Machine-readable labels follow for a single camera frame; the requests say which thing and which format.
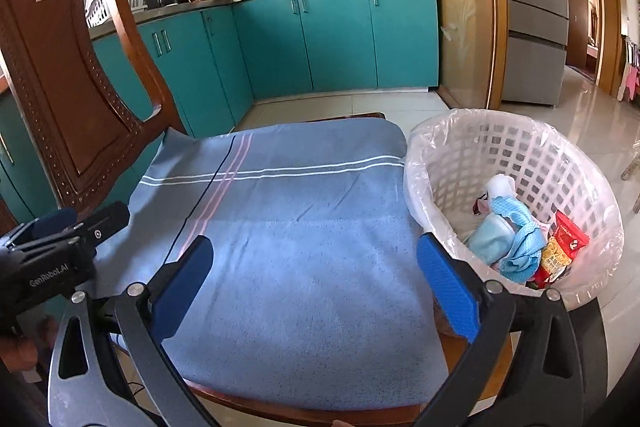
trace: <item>silver bolt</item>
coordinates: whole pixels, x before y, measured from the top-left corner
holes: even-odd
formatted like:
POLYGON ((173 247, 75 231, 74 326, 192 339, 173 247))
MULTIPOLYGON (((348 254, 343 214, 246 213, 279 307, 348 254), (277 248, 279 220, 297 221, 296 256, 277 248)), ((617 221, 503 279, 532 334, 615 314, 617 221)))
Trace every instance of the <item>silver bolt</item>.
POLYGON ((141 295, 144 290, 145 285, 143 285, 142 282, 134 282, 127 288, 127 295, 130 297, 137 297, 138 295, 141 295))
POLYGON ((71 295, 71 302, 73 302, 73 304, 79 304, 82 301, 84 301, 85 297, 86 297, 86 293, 76 292, 73 295, 71 295))
POLYGON ((502 287, 502 284, 500 284, 497 281, 487 281, 484 284, 484 287, 486 288, 486 290, 491 293, 492 295, 498 295, 498 293, 502 293, 502 290, 504 289, 502 287))
POLYGON ((562 296, 560 295, 560 292, 555 288, 549 288, 546 291, 546 298, 550 301, 558 302, 562 298, 562 296))

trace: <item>dish rack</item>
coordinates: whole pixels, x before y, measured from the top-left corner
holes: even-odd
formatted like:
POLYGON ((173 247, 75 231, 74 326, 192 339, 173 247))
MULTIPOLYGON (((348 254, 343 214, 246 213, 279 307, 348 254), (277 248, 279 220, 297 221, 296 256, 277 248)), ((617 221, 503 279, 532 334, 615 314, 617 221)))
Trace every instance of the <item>dish rack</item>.
MULTIPOLYGON (((128 0, 131 12, 136 13, 146 8, 143 0, 128 0)), ((88 0, 85 4, 84 17, 89 28, 99 26, 111 20, 111 13, 106 0, 88 0)))

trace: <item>wooden chair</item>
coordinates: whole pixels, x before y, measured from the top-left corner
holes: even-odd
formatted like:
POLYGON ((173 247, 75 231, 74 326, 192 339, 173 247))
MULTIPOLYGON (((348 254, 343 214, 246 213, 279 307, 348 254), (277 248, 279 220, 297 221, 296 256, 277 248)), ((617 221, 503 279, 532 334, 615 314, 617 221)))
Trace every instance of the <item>wooden chair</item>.
MULTIPOLYGON (((127 0, 107 0, 122 47, 153 103, 140 121, 125 106, 92 48, 82 0, 0 0, 0 50, 8 83, 31 133, 59 206, 91 213, 143 149, 168 127, 184 132, 171 92, 140 35, 127 0)), ((443 337, 449 367, 466 344, 443 337)), ((490 382, 497 393, 511 347, 490 382)), ((331 412, 284 407, 226 396, 188 382, 212 401, 264 418, 299 425, 407 425, 422 406, 331 412)))

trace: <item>clear plastic bag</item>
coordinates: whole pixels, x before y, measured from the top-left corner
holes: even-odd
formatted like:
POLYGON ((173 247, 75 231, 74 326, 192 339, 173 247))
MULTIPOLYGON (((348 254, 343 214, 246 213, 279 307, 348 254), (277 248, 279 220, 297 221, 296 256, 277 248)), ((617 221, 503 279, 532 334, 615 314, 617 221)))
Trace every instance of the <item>clear plastic bag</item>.
POLYGON ((498 280, 512 293, 539 295, 480 261, 449 223, 449 218, 460 222, 462 212, 472 213, 483 185, 499 172, 515 179, 518 199, 541 222, 550 222, 560 210, 589 236, 568 273, 552 287, 569 310, 596 297, 622 256, 620 210, 598 167, 546 123, 483 109, 452 110, 422 122, 409 138, 407 205, 424 231, 433 232, 454 259, 468 262, 482 280, 498 280))

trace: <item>glossy floor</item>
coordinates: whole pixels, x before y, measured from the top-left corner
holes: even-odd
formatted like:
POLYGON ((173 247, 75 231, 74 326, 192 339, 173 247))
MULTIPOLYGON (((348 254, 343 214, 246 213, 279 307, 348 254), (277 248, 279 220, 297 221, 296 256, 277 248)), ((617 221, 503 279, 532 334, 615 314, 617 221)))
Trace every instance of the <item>glossy floor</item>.
MULTIPOLYGON (((415 125, 446 110, 435 93, 422 90, 315 96, 257 104, 239 129, 382 112, 408 136, 415 125)), ((611 390, 640 342, 640 283, 636 282, 640 275, 640 217, 632 212, 640 193, 640 174, 630 181, 620 181, 622 171, 640 152, 640 110, 628 103, 618 103, 569 68, 565 70, 557 107, 503 104, 502 110, 524 114, 556 127, 600 167, 618 199, 625 225, 624 255, 612 281, 598 297, 607 336, 608 386, 611 390)), ((123 366, 128 381, 136 381, 137 376, 126 356, 123 356, 123 366)), ((144 407, 153 410, 144 391, 136 397, 144 407)), ((283 425, 211 402, 205 404, 223 427, 283 425)))

